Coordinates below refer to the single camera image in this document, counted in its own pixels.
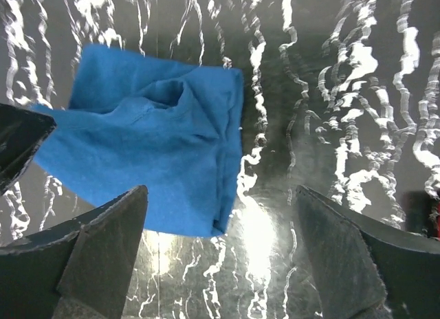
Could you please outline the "dark blue t-shirt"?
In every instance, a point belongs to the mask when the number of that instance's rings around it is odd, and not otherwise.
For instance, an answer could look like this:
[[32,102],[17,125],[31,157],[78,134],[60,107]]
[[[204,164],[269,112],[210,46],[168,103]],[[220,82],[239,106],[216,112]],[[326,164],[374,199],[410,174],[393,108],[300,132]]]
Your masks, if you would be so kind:
[[82,51],[67,109],[35,162],[93,206],[148,189],[144,226],[187,237],[227,230],[242,157],[243,74],[105,45]]

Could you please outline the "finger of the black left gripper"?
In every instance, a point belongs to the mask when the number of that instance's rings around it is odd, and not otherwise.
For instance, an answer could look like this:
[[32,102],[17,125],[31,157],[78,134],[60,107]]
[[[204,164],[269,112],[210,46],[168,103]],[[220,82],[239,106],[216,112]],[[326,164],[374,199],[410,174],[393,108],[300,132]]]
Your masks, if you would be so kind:
[[24,174],[56,122],[48,115],[1,105],[1,194]]

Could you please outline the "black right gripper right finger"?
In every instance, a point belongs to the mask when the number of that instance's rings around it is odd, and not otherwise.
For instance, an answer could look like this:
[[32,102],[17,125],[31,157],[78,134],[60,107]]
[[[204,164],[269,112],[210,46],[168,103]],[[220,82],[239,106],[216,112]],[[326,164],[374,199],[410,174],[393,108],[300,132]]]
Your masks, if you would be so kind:
[[439,240],[398,230],[306,187],[299,226],[323,318],[438,318]]

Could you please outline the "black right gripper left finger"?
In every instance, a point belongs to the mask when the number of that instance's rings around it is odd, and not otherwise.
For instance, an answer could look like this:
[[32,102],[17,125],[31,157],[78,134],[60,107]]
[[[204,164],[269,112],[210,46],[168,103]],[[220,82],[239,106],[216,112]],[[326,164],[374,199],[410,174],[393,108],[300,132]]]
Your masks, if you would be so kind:
[[147,209],[137,186],[1,248],[2,318],[121,318]]

